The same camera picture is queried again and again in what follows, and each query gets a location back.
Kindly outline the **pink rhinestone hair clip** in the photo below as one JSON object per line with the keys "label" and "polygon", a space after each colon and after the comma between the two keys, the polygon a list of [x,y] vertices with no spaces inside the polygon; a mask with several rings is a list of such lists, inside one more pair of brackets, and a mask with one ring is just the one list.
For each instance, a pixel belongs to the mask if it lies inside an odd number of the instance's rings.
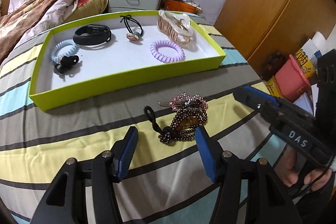
{"label": "pink rhinestone hair clip", "polygon": [[171,108],[174,112],[185,108],[196,108],[201,109],[203,107],[204,99],[199,95],[195,94],[190,96],[186,93],[182,93],[174,97],[169,102],[159,102],[159,106]]}

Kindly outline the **pearl translucent claw hair clip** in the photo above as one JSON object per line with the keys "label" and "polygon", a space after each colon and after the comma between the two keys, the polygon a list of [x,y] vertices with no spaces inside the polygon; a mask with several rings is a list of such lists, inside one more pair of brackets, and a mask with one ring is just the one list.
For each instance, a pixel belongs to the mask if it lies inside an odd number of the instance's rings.
{"label": "pearl translucent claw hair clip", "polygon": [[193,36],[190,17],[185,14],[176,14],[173,12],[158,11],[158,30],[165,34],[171,41],[180,46],[187,45]]}

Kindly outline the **black elastic with teal bead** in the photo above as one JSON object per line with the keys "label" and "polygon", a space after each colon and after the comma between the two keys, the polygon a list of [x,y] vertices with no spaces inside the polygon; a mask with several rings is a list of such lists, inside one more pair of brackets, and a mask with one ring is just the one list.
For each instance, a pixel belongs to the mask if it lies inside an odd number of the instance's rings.
{"label": "black elastic with teal bead", "polygon": [[121,15],[121,23],[124,24],[127,34],[126,37],[131,42],[138,42],[143,37],[144,30],[139,21],[134,19],[130,14]]}

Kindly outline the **black smart wristband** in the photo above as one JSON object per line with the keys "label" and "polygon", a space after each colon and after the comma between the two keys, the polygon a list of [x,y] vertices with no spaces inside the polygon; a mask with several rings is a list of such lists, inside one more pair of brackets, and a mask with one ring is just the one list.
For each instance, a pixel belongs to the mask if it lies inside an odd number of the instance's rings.
{"label": "black smart wristband", "polygon": [[89,24],[75,31],[73,40],[80,46],[96,46],[111,40],[111,30],[101,24]]}

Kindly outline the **yellow tin box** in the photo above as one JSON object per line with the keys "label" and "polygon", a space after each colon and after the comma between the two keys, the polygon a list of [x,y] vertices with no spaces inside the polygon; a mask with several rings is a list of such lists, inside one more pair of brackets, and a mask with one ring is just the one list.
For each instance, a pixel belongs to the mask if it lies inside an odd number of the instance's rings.
{"label": "yellow tin box", "polygon": [[278,98],[284,98],[274,76],[266,82],[265,86],[267,87],[270,95]]}

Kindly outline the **pink plastic bucket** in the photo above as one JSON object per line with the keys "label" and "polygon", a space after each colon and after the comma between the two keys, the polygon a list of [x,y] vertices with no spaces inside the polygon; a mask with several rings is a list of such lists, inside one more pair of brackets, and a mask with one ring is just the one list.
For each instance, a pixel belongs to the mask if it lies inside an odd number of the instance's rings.
{"label": "pink plastic bucket", "polygon": [[289,55],[286,63],[275,74],[275,79],[280,93],[291,102],[311,90],[309,80],[293,55]]}

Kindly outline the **striped mattress cover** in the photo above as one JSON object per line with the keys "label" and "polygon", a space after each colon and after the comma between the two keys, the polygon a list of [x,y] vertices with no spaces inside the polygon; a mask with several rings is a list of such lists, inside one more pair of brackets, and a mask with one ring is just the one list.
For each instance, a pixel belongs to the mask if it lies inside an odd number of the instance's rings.
{"label": "striped mattress cover", "polygon": [[146,120],[151,106],[161,125],[173,113],[159,107],[181,93],[199,94],[208,103],[208,134],[236,156],[261,157],[276,165],[284,142],[269,132],[256,112],[236,102],[240,85],[264,90],[255,71],[234,46],[200,17],[195,18],[224,49],[223,65],[92,97],[48,113],[29,98],[30,79],[45,34],[17,46],[1,64],[1,199],[18,223],[29,223],[49,183],[70,157],[90,160],[122,139],[130,126],[138,145],[126,178],[116,184],[125,223],[207,223],[218,189],[206,176],[194,142],[168,146]]}

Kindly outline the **large wooden closet door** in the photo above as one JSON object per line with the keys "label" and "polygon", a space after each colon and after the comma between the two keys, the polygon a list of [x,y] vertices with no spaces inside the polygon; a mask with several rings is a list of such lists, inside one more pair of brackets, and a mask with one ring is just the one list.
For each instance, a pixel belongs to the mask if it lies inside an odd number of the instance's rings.
{"label": "large wooden closet door", "polygon": [[335,26],[334,0],[226,0],[215,28],[258,75],[272,54],[294,54],[316,32]]}

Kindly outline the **green shallow tray box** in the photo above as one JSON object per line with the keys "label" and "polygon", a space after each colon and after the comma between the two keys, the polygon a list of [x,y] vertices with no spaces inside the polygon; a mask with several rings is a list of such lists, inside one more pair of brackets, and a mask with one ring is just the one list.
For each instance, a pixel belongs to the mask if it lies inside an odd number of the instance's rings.
{"label": "green shallow tray box", "polygon": [[[158,12],[131,11],[129,14],[144,30],[139,42],[126,38],[127,30],[121,22],[124,12],[91,16],[47,32],[31,76],[29,97],[34,104],[47,111],[140,84],[217,69],[226,57],[218,43],[191,21],[191,42],[182,48],[185,59],[177,63],[160,62],[150,51],[154,42],[167,40],[157,28]],[[61,75],[52,65],[52,50],[88,24],[108,26],[111,40],[96,46],[79,46],[76,52],[79,62]]]}

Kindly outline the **orange storage box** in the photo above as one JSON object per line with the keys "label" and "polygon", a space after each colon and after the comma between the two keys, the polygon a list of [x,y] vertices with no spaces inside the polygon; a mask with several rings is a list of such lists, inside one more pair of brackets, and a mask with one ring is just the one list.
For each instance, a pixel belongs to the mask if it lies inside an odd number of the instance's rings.
{"label": "orange storage box", "polygon": [[188,12],[196,15],[203,13],[203,9],[196,4],[180,0],[165,0],[163,9],[169,11]]}

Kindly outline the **yellow pillow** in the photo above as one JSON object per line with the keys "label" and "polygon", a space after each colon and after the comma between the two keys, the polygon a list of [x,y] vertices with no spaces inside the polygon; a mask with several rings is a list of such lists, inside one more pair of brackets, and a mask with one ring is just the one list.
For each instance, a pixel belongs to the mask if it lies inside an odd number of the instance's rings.
{"label": "yellow pillow", "polygon": [[108,6],[108,0],[76,0],[77,7],[63,23],[102,14]]}

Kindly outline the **white floral duvet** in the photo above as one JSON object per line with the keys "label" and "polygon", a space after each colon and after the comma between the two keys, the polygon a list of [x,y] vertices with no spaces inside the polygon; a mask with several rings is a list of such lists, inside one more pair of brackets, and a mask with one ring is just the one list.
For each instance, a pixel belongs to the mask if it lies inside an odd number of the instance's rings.
{"label": "white floral duvet", "polygon": [[62,24],[74,13],[77,6],[78,0],[57,0],[42,16],[41,20],[23,34],[15,48],[34,36]]}

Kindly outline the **brown fleece blanket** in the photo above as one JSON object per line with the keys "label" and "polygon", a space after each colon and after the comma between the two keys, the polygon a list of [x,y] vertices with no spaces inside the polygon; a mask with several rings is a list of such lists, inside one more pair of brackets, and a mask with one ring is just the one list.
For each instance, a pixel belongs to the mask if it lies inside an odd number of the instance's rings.
{"label": "brown fleece blanket", "polygon": [[9,56],[21,37],[33,28],[58,0],[29,0],[18,9],[1,16],[1,61]]}

